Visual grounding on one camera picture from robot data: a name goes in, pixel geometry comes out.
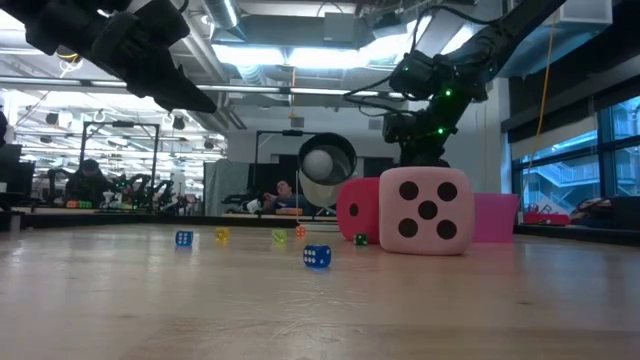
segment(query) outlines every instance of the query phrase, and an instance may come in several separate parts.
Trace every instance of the man sitting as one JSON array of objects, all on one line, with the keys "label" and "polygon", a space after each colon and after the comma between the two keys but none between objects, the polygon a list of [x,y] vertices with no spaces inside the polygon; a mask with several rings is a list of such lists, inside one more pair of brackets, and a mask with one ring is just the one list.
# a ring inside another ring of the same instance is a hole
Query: man sitting
[{"label": "man sitting", "polygon": [[269,193],[264,194],[264,204],[262,209],[265,212],[274,212],[275,209],[282,208],[299,208],[305,215],[311,213],[311,208],[304,195],[298,195],[293,192],[291,185],[285,180],[280,180],[277,185],[278,195]]}]

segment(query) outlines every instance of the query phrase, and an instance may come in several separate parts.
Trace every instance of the large foam die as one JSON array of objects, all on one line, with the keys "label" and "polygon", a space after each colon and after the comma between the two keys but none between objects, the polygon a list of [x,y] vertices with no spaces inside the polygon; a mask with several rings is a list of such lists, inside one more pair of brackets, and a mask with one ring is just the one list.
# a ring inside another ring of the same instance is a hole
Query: large foam die
[{"label": "large foam die", "polygon": [[403,167],[380,177],[380,245],[419,255],[460,255],[473,239],[475,203],[460,170]]},{"label": "large foam die", "polygon": [[379,185],[380,178],[352,179],[340,190],[336,213],[345,239],[353,241],[355,234],[367,234],[370,244],[378,244]]}]

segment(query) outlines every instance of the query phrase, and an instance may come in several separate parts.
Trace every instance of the yellow cord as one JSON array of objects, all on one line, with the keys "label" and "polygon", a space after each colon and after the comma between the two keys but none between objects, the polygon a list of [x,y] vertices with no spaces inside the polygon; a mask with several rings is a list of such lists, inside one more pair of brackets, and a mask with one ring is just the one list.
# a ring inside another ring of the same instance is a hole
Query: yellow cord
[{"label": "yellow cord", "polygon": [[538,130],[536,132],[536,137],[533,140],[533,149],[531,149],[531,156],[529,157],[529,166],[527,168],[527,173],[523,179],[524,180],[522,185],[523,195],[529,183],[529,175],[531,174],[531,168],[533,167],[533,157],[538,152],[538,142],[540,140],[540,133],[542,132],[542,122],[544,120],[544,110],[547,106],[547,90],[549,89],[549,73],[551,72],[551,59],[553,55],[553,35],[555,33],[556,24],[558,23],[559,17],[560,17],[560,12],[556,11],[556,15],[554,16],[554,19],[553,19],[553,24],[551,25],[551,34],[549,34],[549,52],[547,54],[547,69],[544,74],[544,86],[542,88],[542,103],[540,105],[540,118],[538,119]]}]

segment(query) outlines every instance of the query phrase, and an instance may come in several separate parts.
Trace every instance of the green die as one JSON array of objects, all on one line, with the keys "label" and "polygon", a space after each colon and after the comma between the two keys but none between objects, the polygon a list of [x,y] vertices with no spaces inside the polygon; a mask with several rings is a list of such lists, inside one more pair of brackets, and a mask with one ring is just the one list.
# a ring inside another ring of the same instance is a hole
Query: green die
[{"label": "green die", "polygon": [[287,242],[287,230],[272,230],[271,238],[275,243],[284,244]]},{"label": "green die", "polygon": [[367,234],[356,234],[353,237],[353,242],[356,244],[356,246],[369,245],[369,239],[367,238]]}]

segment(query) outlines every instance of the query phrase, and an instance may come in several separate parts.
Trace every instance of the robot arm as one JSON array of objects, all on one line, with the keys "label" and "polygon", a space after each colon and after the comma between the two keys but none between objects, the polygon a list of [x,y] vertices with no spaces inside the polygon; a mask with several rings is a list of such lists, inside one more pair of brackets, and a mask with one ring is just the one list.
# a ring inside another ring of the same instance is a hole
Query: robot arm
[{"label": "robot arm", "polygon": [[49,169],[49,171],[47,171],[47,176],[49,177],[49,197],[47,198],[47,204],[49,204],[49,206],[53,206],[53,202],[56,200],[56,175],[57,174],[64,174],[67,179],[69,179],[69,182],[67,183],[67,185],[69,185],[69,183],[72,183],[73,181],[73,173],[68,172],[64,169]]},{"label": "robot arm", "polygon": [[[180,11],[170,0],[152,0],[126,12],[131,2],[0,0],[0,8],[24,23],[27,42],[46,54],[64,46],[168,111],[215,112],[213,101],[173,64],[169,46],[189,35]],[[114,14],[105,17],[99,9]]]},{"label": "robot arm", "polygon": [[[471,101],[487,100],[486,84],[509,60],[518,45],[566,0],[524,0],[507,15],[486,25],[458,50],[433,58],[412,49],[389,76],[389,85],[408,100],[430,100],[429,106],[407,114],[391,111],[384,118],[386,142],[399,143],[401,166],[445,166],[444,143]],[[428,7],[428,11],[446,6]]]}]

